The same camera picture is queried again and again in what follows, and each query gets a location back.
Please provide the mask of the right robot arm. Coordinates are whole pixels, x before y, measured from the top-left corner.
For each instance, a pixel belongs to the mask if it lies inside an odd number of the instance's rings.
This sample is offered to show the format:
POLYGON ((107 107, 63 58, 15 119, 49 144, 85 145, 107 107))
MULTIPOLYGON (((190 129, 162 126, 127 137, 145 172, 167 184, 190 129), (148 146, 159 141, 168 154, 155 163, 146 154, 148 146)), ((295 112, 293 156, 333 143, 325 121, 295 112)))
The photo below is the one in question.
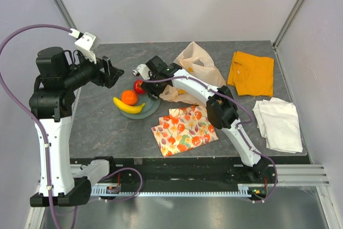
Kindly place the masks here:
POLYGON ((244 124, 252 122, 252 116, 246 122, 240 120, 237 110, 248 111, 234 100, 227 86, 208 84, 176 63, 166 64, 158 56, 138 65, 133 74, 142 79, 143 89, 153 100, 158 99, 168 85, 185 90, 199 100, 206 107, 210 124, 221 130, 238 151, 246 178, 256 183, 266 175, 271 162, 258 151, 243 128, 244 124))

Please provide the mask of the fake orange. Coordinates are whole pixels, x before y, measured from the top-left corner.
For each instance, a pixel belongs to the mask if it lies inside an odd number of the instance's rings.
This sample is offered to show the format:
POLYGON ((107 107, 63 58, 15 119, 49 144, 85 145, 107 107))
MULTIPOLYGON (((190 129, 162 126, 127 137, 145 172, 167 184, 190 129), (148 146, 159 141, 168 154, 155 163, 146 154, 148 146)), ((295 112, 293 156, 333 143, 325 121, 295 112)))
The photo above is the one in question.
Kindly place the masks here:
POLYGON ((134 90, 125 90, 121 94, 121 101, 129 106, 134 106, 138 102, 138 95, 134 90))

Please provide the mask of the banana print plastic bag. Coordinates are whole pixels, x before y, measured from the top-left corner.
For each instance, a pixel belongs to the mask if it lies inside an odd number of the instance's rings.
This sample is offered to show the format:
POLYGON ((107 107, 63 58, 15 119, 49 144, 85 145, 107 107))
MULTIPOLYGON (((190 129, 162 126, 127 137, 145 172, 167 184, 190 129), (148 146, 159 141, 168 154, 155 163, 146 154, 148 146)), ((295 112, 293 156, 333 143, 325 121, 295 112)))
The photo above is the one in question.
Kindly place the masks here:
MULTIPOLYGON (((189 74, 213 86, 222 87, 226 84, 218 68, 214 65, 209 53, 195 42, 190 43, 174 60, 189 74)), ((167 85, 160 94, 164 101, 183 102, 191 105, 201 105, 202 102, 187 91, 167 85)))

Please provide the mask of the fake red apple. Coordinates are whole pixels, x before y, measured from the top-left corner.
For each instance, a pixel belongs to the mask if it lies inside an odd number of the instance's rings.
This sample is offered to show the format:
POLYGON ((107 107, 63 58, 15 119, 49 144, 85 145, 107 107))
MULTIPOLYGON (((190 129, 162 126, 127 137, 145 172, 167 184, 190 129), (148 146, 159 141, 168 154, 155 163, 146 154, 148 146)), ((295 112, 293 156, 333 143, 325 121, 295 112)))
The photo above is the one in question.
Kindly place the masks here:
POLYGON ((136 94, 142 95, 145 94, 145 90, 142 88, 143 81, 140 79, 137 79, 133 84, 133 90, 136 94))

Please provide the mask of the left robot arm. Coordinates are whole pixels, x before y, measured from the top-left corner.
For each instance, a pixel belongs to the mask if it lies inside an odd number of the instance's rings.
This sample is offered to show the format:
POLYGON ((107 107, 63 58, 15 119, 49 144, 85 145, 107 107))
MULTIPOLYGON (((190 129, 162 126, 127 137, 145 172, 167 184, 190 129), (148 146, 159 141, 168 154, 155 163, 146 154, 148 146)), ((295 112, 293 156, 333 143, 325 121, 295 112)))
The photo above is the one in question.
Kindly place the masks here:
POLYGON ((95 157, 86 168, 73 174, 69 139, 77 105, 75 91, 89 82, 111 88, 124 71, 114 67, 106 56, 91 62, 79 51, 76 64, 67 61, 67 54, 71 52, 49 47, 39 51, 36 58, 40 74, 29 106, 39 137, 41 180, 38 192, 30 198, 32 207, 85 205, 97 182, 113 182, 118 175, 110 156, 95 157))

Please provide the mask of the fake banana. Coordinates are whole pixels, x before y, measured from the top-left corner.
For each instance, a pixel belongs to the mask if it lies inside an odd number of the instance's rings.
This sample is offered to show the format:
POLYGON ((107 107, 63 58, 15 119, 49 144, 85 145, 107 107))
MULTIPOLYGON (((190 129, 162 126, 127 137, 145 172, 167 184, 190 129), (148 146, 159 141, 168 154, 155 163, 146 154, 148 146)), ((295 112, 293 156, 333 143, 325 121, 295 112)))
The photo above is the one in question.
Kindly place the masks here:
POLYGON ((117 97, 113 97, 113 102, 119 110, 121 110, 125 113, 128 113, 128 114, 138 114, 143 110, 143 108, 146 105, 146 103, 142 103, 141 105, 138 105, 138 106, 129 106, 129 105, 123 103, 117 97))

